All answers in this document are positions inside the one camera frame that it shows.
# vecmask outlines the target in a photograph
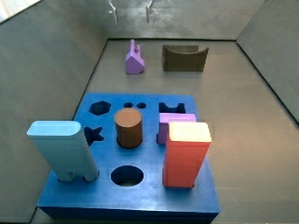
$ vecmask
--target red block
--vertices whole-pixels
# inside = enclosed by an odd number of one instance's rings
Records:
[[[162,185],[192,187],[210,145],[205,122],[169,122],[162,163]]]

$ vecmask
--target brown cylindrical block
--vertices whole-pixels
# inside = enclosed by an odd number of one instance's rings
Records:
[[[142,116],[134,108],[116,112],[116,140],[122,148],[133,149],[142,142]]]

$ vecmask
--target gray enclosure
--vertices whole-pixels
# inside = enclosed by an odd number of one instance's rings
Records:
[[[266,1],[237,43],[299,122],[299,2]]]
[[[193,95],[214,141],[214,223],[297,222],[297,124],[234,41],[297,119],[299,1],[156,0],[149,23],[146,1],[112,2],[117,25],[104,0],[42,0],[0,25],[0,222],[61,222],[33,215],[49,167],[25,131],[34,120],[70,120],[85,89]],[[128,40],[108,41],[122,38],[152,39],[137,40],[137,77],[122,68]],[[160,46],[193,43],[209,47],[202,73],[164,73]]]

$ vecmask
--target blue shape sorter board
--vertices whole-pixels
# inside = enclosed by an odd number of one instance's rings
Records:
[[[130,150],[117,144],[114,125],[114,114],[125,107],[142,115],[142,142]],[[98,178],[92,183],[82,177],[60,182],[50,172],[37,207],[52,218],[212,222],[220,205],[206,157],[193,188],[162,186],[164,145],[156,143],[160,112],[190,113],[198,121],[188,95],[85,94],[73,120],[90,133],[86,139]],[[144,178],[137,185],[122,186],[112,181],[112,171],[124,165],[141,170]]]

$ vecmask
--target dark olive block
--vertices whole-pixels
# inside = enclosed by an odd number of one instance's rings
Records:
[[[162,70],[165,72],[201,72],[209,48],[198,52],[197,45],[164,45]]]

